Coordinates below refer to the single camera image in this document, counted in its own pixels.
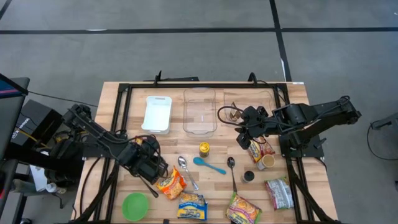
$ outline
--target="silver spoon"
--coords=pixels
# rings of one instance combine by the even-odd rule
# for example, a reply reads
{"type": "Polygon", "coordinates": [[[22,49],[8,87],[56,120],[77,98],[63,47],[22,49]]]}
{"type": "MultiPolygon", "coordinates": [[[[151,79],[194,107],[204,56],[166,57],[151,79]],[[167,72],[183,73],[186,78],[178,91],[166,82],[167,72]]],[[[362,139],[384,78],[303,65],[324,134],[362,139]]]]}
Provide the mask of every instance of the silver spoon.
{"type": "Polygon", "coordinates": [[[227,165],[229,168],[231,168],[232,171],[232,181],[233,181],[233,185],[234,185],[234,192],[237,192],[238,190],[236,189],[236,183],[235,183],[235,178],[234,178],[234,166],[235,166],[235,160],[232,157],[229,157],[226,161],[227,165]]]}
{"type": "Polygon", "coordinates": [[[187,172],[189,179],[191,179],[191,183],[193,185],[193,188],[195,190],[199,190],[199,187],[197,185],[197,183],[195,183],[195,181],[193,180],[193,177],[191,176],[191,173],[189,173],[188,169],[187,169],[187,161],[184,159],[184,157],[179,156],[178,157],[178,164],[180,165],[181,168],[185,169],[185,171],[187,172]]]}

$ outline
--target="can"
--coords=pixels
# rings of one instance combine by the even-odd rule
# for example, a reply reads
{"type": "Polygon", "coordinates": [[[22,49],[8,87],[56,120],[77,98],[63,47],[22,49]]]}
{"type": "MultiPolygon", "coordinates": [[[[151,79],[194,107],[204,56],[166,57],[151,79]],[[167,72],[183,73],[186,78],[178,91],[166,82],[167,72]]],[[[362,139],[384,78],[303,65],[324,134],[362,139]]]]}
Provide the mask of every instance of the can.
{"type": "Polygon", "coordinates": [[[200,143],[199,146],[199,155],[200,157],[207,157],[210,152],[210,145],[207,142],[200,143]]]}
{"type": "Polygon", "coordinates": [[[275,158],[273,155],[266,154],[256,163],[256,165],[259,170],[271,168],[275,165],[275,158]]]}
{"type": "Polygon", "coordinates": [[[241,180],[244,183],[249,183],[253,179],[254,179],[254,173],[252,171],[250,171],[250,170],[246,171],[241,177],[241,180]]]}

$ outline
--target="black floor stripe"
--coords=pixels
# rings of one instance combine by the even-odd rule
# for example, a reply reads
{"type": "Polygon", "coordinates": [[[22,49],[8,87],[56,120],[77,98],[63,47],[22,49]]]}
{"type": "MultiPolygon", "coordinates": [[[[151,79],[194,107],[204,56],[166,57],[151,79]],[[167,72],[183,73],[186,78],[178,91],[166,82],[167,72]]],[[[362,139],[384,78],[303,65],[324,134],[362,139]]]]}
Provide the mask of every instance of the black floor stripe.
{"type": "Polygon", "coordinates": [[[281,28],[282,32],[397,32],[398,27],[281,28]]]}
{"type": "Polygon", "coordinates": [[[275,28],[167,28],[167,29],[104,29],[104,30],[0,30],[0,34],[186,34],[230,32],[275,32],[275,28]]]}
{"type": "Polygon", "coordinates": [[[195,33],[261,33],[261,32],[398,32],[398,27],[337,27],[337,28],[270,28],[270,27],[220,27],[220,28],[164,28],[164,29],[104,29],[104,30],[0,30],[6,34],[195,34],[195,33]]]}
{"type": "Polygon", "coordinates": [[[284,38],[282,37],[282,33],[281,33],[278,11],[276,9],[275,0],[269,0],[269,4],[271,5],[272,18],[274,19],[274,24],[275,24],[275,32],[276,32],[276,39],[278,41],[279,55],[280,55],[280,59],[282,59],[282,61],[283,61],[282,66],[283,66],[284,73],[285,73],[285,81],[291,82],[292,76],[290,74],[289,63],[287,61],[284,38]]]}
{"type": "Polygon", "coordinates": [[[4,13],[6,13],[8,6],[11,4],[12,0],[7,0],[4,5],[2,6],[1,10],[0,10],[0,20],[1,18],[4,16],[4,13]]]}

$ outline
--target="food package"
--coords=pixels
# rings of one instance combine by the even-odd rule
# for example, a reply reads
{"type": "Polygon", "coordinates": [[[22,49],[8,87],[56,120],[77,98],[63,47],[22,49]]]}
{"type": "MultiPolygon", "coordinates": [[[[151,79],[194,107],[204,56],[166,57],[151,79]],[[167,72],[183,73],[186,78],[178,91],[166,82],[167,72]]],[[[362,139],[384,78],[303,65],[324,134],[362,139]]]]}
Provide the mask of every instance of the food package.
{"type": "Polygon", "coordinates": [[[207,220],[207,202],[203,195],[181,193],[177,218],[194,218],[201,221],[207,220]]]}
{"type": "MultiPolygon", "coordinates": [[[[237,107],[235,105],[235,102],[232,102],[231,106],[233,107],[237,107]]],[[[239,118],[241,118],[241,112],[236,110],[236,109],[232,109],[229,112],[229,117],[227,117],[230,121],[237,121],[239,118]]]]}
{"type": "Polygon", "coordinates": [[[276,180],[266,180],[266,188],[274,204],[274,210],[294,207],[292,191],[286,177],[276,180]]]}
{"type": "Polygon", "coordinates": [[[226,216],[236,224],[255,224],[259,221],[261,212],[259,207],[234,192],[226,216]]]}
{"type": "Polygon", "coordinates": [[[156,187],[166,194],[167,198],[170,200],[179,196],[186,186],[187,183],[175,167],[169,178],[156,183],[156,187]]]}
{"type": "Polygon", "coordinates": [[[260,161],[260,159],[266,154],[275,154],[275,151],[264,136],[260,136],[258,138],[254,138],[254,140],[251,140],[248,151],[254,163],[260,161]]]}

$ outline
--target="blue plastic spoon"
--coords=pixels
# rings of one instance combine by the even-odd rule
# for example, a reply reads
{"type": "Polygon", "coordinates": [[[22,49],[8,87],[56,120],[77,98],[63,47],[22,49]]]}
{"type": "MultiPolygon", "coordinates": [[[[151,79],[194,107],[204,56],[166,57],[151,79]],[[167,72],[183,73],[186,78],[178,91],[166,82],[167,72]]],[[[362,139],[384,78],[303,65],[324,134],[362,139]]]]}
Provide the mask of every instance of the blue plastic spoon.
{"type": "Polygon", "coordinates": [[[216,171],[218,171],[220,174],[226,174],[226,171],[217,167],[213,167],[212,165],[206,163],[201,157],[195,157],[193,158],[193,163],[198,165],[198,166],[208,166],[216,171]]]}

